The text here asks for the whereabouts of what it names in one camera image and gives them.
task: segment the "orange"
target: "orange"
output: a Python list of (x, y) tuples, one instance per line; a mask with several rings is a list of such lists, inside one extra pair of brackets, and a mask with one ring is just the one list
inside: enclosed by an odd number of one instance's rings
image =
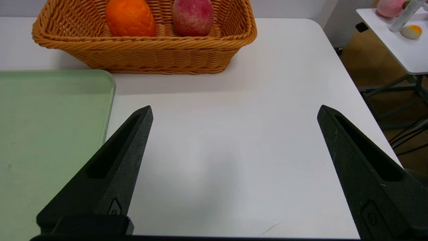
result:
[(150, 36), (156, 34), (152, 11), (144, 0), (110, 0), (106, 10), (112, 36)]

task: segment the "pink fruit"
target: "pink fruit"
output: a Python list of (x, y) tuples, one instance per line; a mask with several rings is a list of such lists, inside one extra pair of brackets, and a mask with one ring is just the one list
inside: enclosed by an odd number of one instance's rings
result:
[(377, 12), (387, 18), (394, 18), (403, 11), (403, 4), (408, 0), (380, 0)]
[(179, 33), (205, 36), (214, 24), (214, 8), (211, 0), (175, 0), (172, 19)]

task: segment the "black cable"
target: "black cable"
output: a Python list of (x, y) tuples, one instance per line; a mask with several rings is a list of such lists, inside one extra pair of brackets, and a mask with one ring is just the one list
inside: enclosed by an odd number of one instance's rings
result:
[(426, 127), (420, 127), (420, 128), (418, 128), (418, 129), (416, 129), (416, 130), (412, 130), (412, 131), (410, 131), (410, 132), (406, 133), (405, 135), (401, 136), (400, 138), (396, 139), (395, 141), (391, 142), (391, 143), (390, 143), (390, 145), (392, 146), (392, 145), (394, 145), (395, 143), (397, 143), (398, 141), (402, 140), (404, 137), (410, 136), (411, 134), (413, 134), (413, 133), (415, 133), (415, 132), (418, 132), (418, 131), (420, 131), (420, 130), (422, 130), (422, 129), (425, 129), (425, 128), (428, 128), (428, 126), (426, 126)]
[(402, 155), (405, 155), (405, 154), (409, 154), (409, 153), (411, 153), (411, 152), (417, 151), (417, 150), (422, 149), (422, 148), (425, 148), (425, 147), (427, 147), (427, 146), (428, 146), (428, 143), (427, 143), (427, 144), (425, 144), (425, 145), (422, 145), (422, 146), (420, 146), (420, 147), (416, 147), (416, 148), (414, 148), (414, 149), (411, 149), (411, 150), (408, 150), (408, 151), (405, 151), (405, 152), (398, 153), (398, 154), (397, 154), (397, 156), (402, 156)]
[(409, 137), (409, 138), (405, 139), (405, 140), (404, 140), (403, 142), (401, 142), (400, 144), (398, 144), (398, 145), (394, 146), (394, 147), (393, 147), (393, 149), (396, 149), (397, 147), (401, 146), (402, 144), (406, 143), (407, 141), (409, 141), (409, 140), (411, 140), (411, 139), (415, 138), (416, 136), (420, 135), (422, 132), (426, 131), (427, 129), (428, 129), (428, 127), (422, 127), (422, 128), (417, 129), (417, 130), (419, 130), (419, 132), (418, 132), (418, 133), (416, 133), (416, 134), (414, 134), (413, 136), (411, 136), (411, 137)]
[(409, 130), (410, 128), (412, 128), (413, 126), (415, 126), (418, 122), (422, 121), (423, 119), (428, 118), (428, 114), (422, 116), (420, 119), (418, 119), (417, 121), (415, 121), (414, 123), (412, 123), (409, 127), (407, 127), (406, 129), (404, 129), (402, 132), (400, 132), (399, 134), (397, 134), (396, 136), (394, 136), (392, 139), (389, 140), (389, 143), (392, 145), (393, 143), (391, 143), (395, 138), (399, 137), (401, 134), (403, 134), (404, 132), (406, 132), (407, 130)]

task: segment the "white side table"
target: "white side table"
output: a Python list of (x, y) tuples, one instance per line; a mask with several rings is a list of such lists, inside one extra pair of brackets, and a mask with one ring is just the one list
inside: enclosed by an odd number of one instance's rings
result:
[[(398, 129), (408, 127), (410, 123), (388, 124), (381, 121), (421, 102), (428, 103), (428, 92), (422, 85), (423, 75), (428, 74), (428, 12), (423, 8), (419, 9), (407, 24), (419, 25), (422, 28), (423, 34), (417, 40), (407, 39), (399, 32), (391, 32), (389, 27), (394, 22), (394, 19), (380, 16), (376, 12), (376, 9), (357, 9), (357, 13), (361, 16), (367, 26), (373, 30), (373, 32), (384, 43), (386, 48), (407, 72), (406, 75), (385, 86), (361, 87), (359, 88), (359, 91), (362, 93), (382, 129)], [(414, 76), (416, 77), (415, 83), (396, 86), (405, 80), (412, 82)], [(373, 95), (380, 92), (409, 90), (415, 91), (420, 95), (421, 98), (383, 114), (377, 113), (369, 99)]]

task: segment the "basket rim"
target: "basket rim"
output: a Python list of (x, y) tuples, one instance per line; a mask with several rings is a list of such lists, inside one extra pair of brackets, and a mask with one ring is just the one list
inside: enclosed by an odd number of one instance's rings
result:
[[(246, 21), (246, 31), (239, 35), (229, 35), (224, 37), (211, 36), (184, 36), (184, 37), (169, 37), (169, 36), (123, 36), (123, 37), (61, 37), (47, 34), (46, 26), (42, 27), (41, 18), (43, 9), (38, 15), (33, 24), (32, 36), (33, 40), (40, 46), (46, 48), (57, 48), (62, 50), (93, 50), (101, 49), (103, 45), (108, 45), (108, 49), (160, 49), (160, 48), (219, 48), (225, 49), (225, 46), (217, 46), (219, 43), (230, 43), (226, 49), (240, 48), (252, 43), (257, 37), (256, 22), (253, 11), (250, 5), (250, 0), (239, 0), (244, 6), (244, 16)], [(203, 46), (195, 47), (196, 42), (203, 43)]]

